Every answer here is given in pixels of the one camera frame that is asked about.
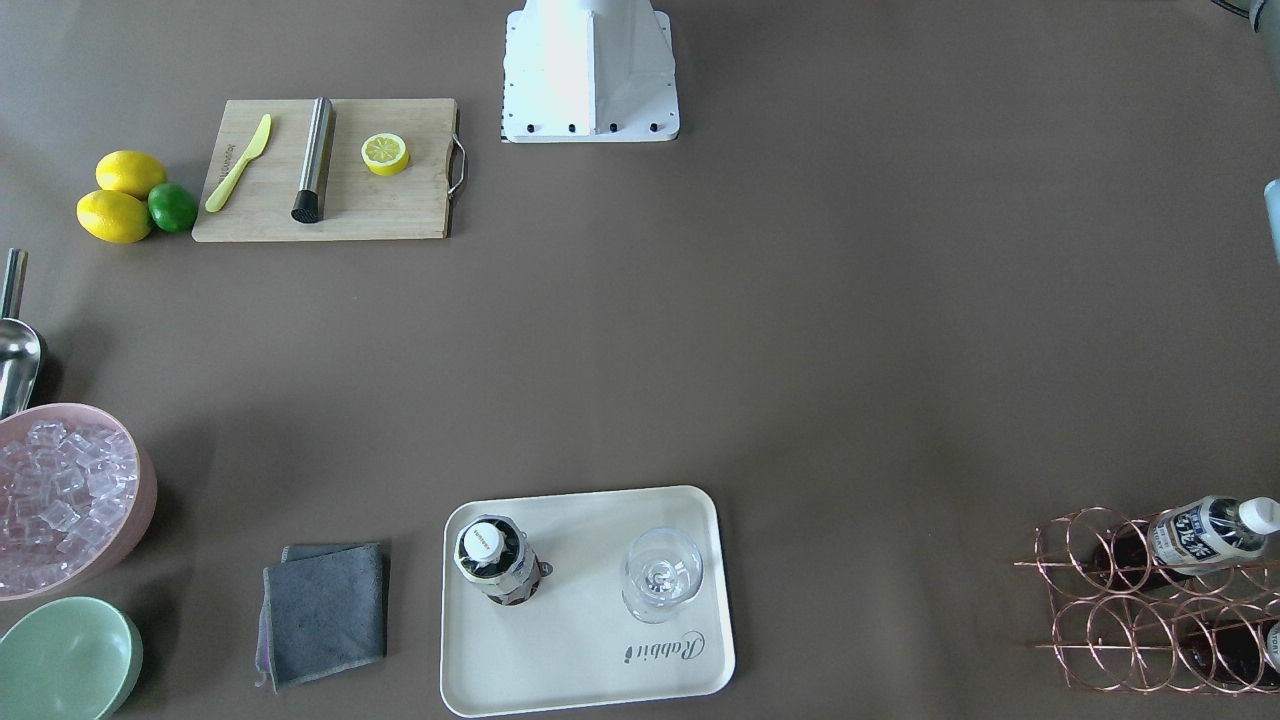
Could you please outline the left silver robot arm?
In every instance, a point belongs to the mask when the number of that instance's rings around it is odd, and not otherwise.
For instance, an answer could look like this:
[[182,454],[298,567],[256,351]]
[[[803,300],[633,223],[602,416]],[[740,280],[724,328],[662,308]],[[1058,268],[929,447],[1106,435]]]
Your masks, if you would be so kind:
[[1263,187],[1263,205],[1276,260],[1280,258],[1280,179],[1271,179]]

